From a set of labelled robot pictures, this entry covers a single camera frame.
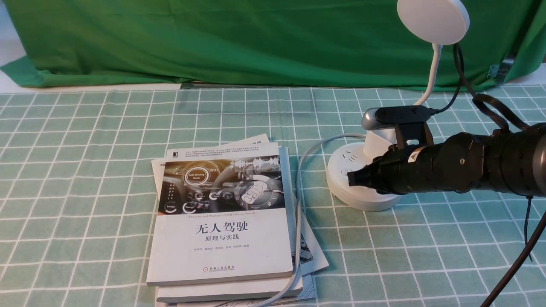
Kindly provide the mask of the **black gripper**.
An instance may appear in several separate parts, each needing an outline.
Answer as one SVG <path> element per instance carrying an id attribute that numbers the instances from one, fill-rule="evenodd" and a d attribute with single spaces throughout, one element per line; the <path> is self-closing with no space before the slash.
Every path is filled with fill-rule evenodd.
<path id="1" fill-rule="evenodd" d="M 390 145 L 369 165 L 347 172 L 347 178 L 349 186 L 372 188 L 379 194 L 431 192 L 431 146 Z"/>

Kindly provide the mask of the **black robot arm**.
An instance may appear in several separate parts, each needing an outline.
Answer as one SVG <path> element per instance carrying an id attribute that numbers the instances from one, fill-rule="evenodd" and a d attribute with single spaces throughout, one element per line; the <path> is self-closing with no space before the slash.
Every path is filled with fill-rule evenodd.
<path id="1" fill-rule="evenodd" d="M 545 197 L 545 124 L 491 136 L 460 132 L 445 142 L 403 149 L 396 145 L 360 170 L 347 173 L 349 186 L 379 194 L 487 190 Z"/>

